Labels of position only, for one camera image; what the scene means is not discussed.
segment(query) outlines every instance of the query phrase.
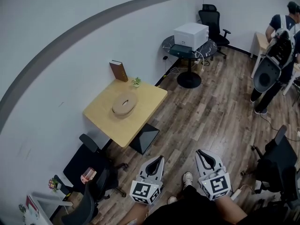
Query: wooden floor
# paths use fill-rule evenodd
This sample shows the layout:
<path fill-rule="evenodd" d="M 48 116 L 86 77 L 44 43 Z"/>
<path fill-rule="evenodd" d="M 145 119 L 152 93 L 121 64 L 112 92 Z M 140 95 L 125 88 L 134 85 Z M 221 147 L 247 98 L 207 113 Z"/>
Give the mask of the wooden floor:
<path fill-rule="evenodd" d="M 258 146 L 264 151 L 265 144 L 276 135 L 266 121 L 253 113 L 254 105 L 249 101 L 253 90 L 250 75 L 255 61 L 229 48 L 224 48 L 224 52 L 227 59 L 216 55 L 210 66 L 204 67 L 203 73 L 200 72 L 201 65 L 194 67 L 202 78 L 198 88 L 179 86 L 174 74 L 162 81 L 161 88 L 168 91 L 168 96 L 149 121 L 160 129 L 160 133 L 143 156 L 130 147 L 122 149 L 116 144 L 108 149 L 109 157 L 116 164 L 129 164 L 126 171 L 119 173 L 120 186 L 127 193 L 142 163 L 157 155 L 165 157 L 165 188 L 151 211 L 166 204 L 170 196 L 181 191 L 182 175 L 186 171 L 193 174 L 194 186 L 200 191 L 195 163 L 197 149 L 207 149 L 221 157 L 234 190 L 242 184 L 253 185 L 253 178 L 240 175 L 242 170 L 256 165 L 258 157 L 250 146 Z M 264 117 L 276 129 L 285 124 L 287 137 L 297 140 L 300 112 L 297 105 L 292 107 L 295 96 L 294 89 L 290 89 L 286 96 L 279 92 Z M 291 142 L 297 154 L 299 144 Z M 257 196 L 251 195 L 250 189 L 244 187 L 238 204 L 247 212 L 253 206 L 250 202 Z M 91 224 L 115 225 L 133 204 L 129 196 L 122 198 L 113 192 L 109 200 L 99 204 L 99 214 Z"/>

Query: brown book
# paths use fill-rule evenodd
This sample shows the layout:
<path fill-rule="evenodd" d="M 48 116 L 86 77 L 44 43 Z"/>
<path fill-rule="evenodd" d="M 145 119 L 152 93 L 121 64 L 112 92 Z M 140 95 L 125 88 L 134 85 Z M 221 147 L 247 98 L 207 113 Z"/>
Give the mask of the brown book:
<path fill-rule="evenodd" d="M 112 72 L 113 72 L 114 76 L 116 77 L 116 79 L 119 79 L 123 82 L 128 81 L 128 77 L 127 77 L 125 69 L 123 67 L 123 63 L 112 60 L 109 64 L 111 65 Z"/>

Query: white printer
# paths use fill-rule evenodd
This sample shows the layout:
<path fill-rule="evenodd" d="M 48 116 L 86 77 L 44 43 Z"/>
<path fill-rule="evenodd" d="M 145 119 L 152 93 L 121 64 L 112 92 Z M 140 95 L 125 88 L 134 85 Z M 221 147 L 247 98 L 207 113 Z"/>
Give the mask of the white printer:
<path fill-rule="evenodd" d="M 198 23 L 187 23 L 174 29 L 175 44 L 197 50 L 208 41 L 209 27 Z"/>

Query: black shirt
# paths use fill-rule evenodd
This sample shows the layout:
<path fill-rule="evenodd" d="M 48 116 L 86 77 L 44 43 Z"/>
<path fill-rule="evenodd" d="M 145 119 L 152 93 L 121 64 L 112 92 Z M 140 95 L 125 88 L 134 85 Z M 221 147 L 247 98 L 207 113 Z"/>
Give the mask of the black shirt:
<path fill-rule="evenodd" d="M 288 30 L 290 30 L 294 25 L 296 25 L 296 22 L 290 16 L 285 16 L 285 20 L 286 20 L 286 28 Z M 270 22 L 270 26 L 272 28 L 274 28 L 275 31 L 277 29 L 281 28 L 280 15 L 277 14 L 272 18 L 272 20 Z M 287 65 L 285 68 L 283 68 L 281 70 L 281 76 L 280 76 L 279 80 L 283 83 L 288 83 L 289 80 L 291 79 L 296 57 L 297 57 L 298 53 L 300 53 L 300 32 L 298 32 L 295 35 L 295 42 L 296 42 L 296 46 L 295 46 L 295 50 L 294 50 L 294 58 L 289 65 Z"/>

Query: shoe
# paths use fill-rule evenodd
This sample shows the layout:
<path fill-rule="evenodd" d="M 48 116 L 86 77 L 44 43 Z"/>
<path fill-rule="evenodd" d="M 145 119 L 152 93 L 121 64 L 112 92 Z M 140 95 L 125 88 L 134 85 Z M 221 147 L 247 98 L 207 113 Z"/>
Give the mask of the shoe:
<path fill-rule="evenodd" d="M 172 203 L 175 203 L 177 201 L 178 201 L 177 198 L 172 196 L 172 197 L 169 198 L 168 204 L 172 204 Z"/>
<path fill-rule="evenodd" d="M 183 175 L 183 183 L 184 183 L 184 188 L 185 189 L 189 185 L 193 185 L 193 175 L 190 172 L 186 172 Z"/>
<path fill-rule="evenodd" d="M 254 113 L 255 114 L 258 114 L 258 115 L 266 115 L 268 112 L 268 110 L 265 108 L 263 109 L 261 112 L 257 112 L 255 109 L 254 109 Z"/>

